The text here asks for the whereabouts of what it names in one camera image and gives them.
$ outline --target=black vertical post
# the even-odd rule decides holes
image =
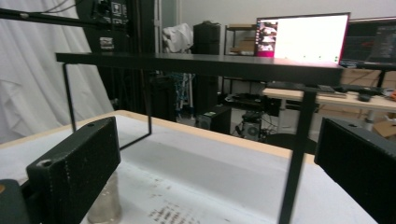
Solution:
[[[72,100],[72,94],[70,92],[70,86],[69,86],[69,78],[67,75],[67,63],[64,63],[62,65],[62,69],[64,70],[64,86],[66,88],[66,96],[67,96],[67,104],[69,106],[69,114],[70,114],[70,121],[72,124],[72,130],[73,133],[76,131],[76,121],[74,117],[74,110],[73,110],[73,100]]]
[[[151,115],[152,115],[152,108],[151,108],[151,87],[150,87],[150,74],[144,74],[143,71],[142,73],[142,79],[144,83],[144,101],[146,104],[146,114],[148,115],[148,134],[151,134],[152,129],[151,129]]]
[[[317,93],[305,91],[301,104],[300,116],[298,120],[297,133],[294,141],[293,151],[289,166],[288,179],[283,195],[283,203],[279,216],[279,224],[290,223],[291,213],[294,206],[294,199],[300,179],[300,172],[304,161],[304,148],[309,135],[309,128],[315,110],[315,100]]]
[[[376,83],[377,87],[382,87],[382,83],[384,82],[385,74],[387,73],[387,70],[381,70],[381,72],[378,75],[378,82]]]

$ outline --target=clear container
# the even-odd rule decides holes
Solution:
[[[87,220],[91,224],[116,224],[120,222],[120,217],[118,176],[114,172],[88,211]]]

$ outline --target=black metal frame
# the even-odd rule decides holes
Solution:
[[[64,72],[64,86],[66,89],[66,97],[67,97],[67,104],[69,107],[69,115],[70,115],[70,120],[71,120],[71,125],[72,125],[72,130],[73,133],[76,131],[77,129],[77,125],[76,125],[76,118],[75,118],[75,113],[74,113],[74,108],[73,108],[73,98],[71,95],[71,91],[70,91],[70,84],[69,84],[69,78],[68,78],[68,73],[67,73],[67,65],[69,63],[64,63],[62,68],[63,68],[63,72]],[[147,110],[147,115],[148,115],[148,132],[140,137],[138,137],[137,139],[135,139],[134,141],[126,144],[125,146],[120,147],[120,150],[123,150],[131,145],[133,145],[134,143],[143,140],[144,138],[150,136],[152,134],[152,121],[151,121],[151,94],[150,94],[150,85],[149,85],[149,76],[143,76],[144,79],[144,83],[145,83],[145,94],[144,94],[144,100],[145,100],[145,104],[146,104],[146,110]]]
[[[102,54],[76,54],[76,53],[56,53],[58,62],[68,63],[84,63],[93,65],[105,65],[114,67],[123,67],[128,69],[151,69],[151,70],[165,70],[174,72],[193,72],[194,69],[202,71],[206,75],[210,76],[222,76],[229,72],[229,67],[233,68],[232,76],[236,77],[241,72],[247,70],[253,74],[253,76],[259,72],[262,73],[264,68],[268,68],[275,74],[269,74],[270,77],[278,77],[286,81],[295,81],[296,77],[284,76],[283,72],[287,74],[294,74],[302,82],[309,75],[306,73],[319,72],[322,75],[325,74],[330,76],[336,74],[338,71],[341,74],[341,69],[338,70],[338,66],[330,67],[316,67],[311,68],[309,66],[301,66],[299,64],[285,64],[277,63],[274,61],[259,60],[254,58],[243,58],[235,56],[224,56],[218,57],[213,55],[185,55],[185,54],[122,54],[122,53],[102,53]],[[333,80],[322,79],[319,82],[318,78],[314,78],[314,81],[323,84],[330,84]],[[278,223],[290,223],[292,209],[294,206],[295,195],[300,179],[300,172],[302,164],[304,162],[304,146],[307,142],[307,136],[309,134],[309,128],[311,126],[311,120],[316,108],[316,96],[315,91],[304,91],[304,98],[302,104],[302,110],[300,111],[299,122],[297,127],[296,141],[292,151],[290,159],[290,167],[288,172],[288,179],[285,188],[283,203],[279,214]]]
[[[125,32],[125,25],[103,23],[98,21],[82,21],[74,18],[45,15],[38,12],[25,12],[0,8],[0,19],[12,21],[31,21],[54,25],[77,26],[92,29],[112,30]]]

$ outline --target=black metal rod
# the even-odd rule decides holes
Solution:
[[[223,54],[226,55],[227,54],[227,34],[228,34],[228,26],[225,26],[224,29],[224,49],[223,49]]]
[[[145,101],[146,112],[147,112],[147,115],[148,115],[148,133],[146,133],[145,135],[135,139],[134,141],[132,141],[132,142],[130,142],[128,144],[126,144],[125,146],[120,147],[120,150],[123,150],[123,149],[135,144],[136,142],[138,142],[138,141],[140,141],[140,140],[142,140],[142,139],[144,139],[144,138],[146,138],[146,137],[148,137],[148,136],[150,136],[152,134],[152,124],[151,124],[152,123],[152,118],[151,118],[151,116],[152,116],[152,110],[151,110],[151,89],[150,89],[150,84],[149,84],[149,76],[145,76],[143,74],[142,70],[140,70],[140,73],[141,73],[141,78],[143,79],[143,83],[144,83],[144,86],[143,86],[143,88],[144,88],[144,94],[143,94],[144,97],[143,98],[144,98],[144,101]]]
[[[377,87],[382,87],[382,83],[384,82],[385,74],[387,73],[387,70],[381,70],[381,72],[378,75],[378,82],[376,83]]]
[[[125,32],[125,25],[104,23],[99,21],[82,21],[74,18],[45,15],[38,12],[26,12],[0,8],[0,19],[12,21],[31,21],[55,25],[77,26],[92,29],[112,30]]]
[[[64,63],[62,65],[62,69],[64,70],[64,86],[66,88],[67,104],[69,105],[70,122],[72,124],[72,130],[74,133],[77,128],[76,128],[76,120],[75,120],[74,110],[73,110],[72,94],[70,91],[69,78],[67,75],[67,67],[66,66],[67,66],[67,63]]]
[[[294,141],[293,151],[288,173],[288,179],[283,195],[283,203],[279,216],[279,224],[290,223],[294,200],[300,179],[300,172],[304,161],[304,148],[308,141],[309,128],[315,110],[317,93],[305,91],[298,120],[297,133]]]

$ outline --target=black speaker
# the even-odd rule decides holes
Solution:
[[[280,99],[268,98],[267,96],[264,96],[265,112],[270,116],[279,117],[280,103]]]
[[[323,119],[315,163],[375,221],[396,223],[396,144],[346,121]]]
[[[176,121],[175,82],[170,77],[155,77],[151,81],[152,117]]]
[[[220,26],[216,23],[205,22],[193,26],[194,46],[193,54],[219,55]],[[205,113],[209,108],[218,104],[219,78],[197,74],[194,79],[193,101],[196,114]]]
[[[196,118],[196,127],[217,133],[230,134],[231,108],[223,105],[211,107]]]
[[[213,44],[220,42],[220,25],[218,23],[204,22],[193,26],[194,45]]]

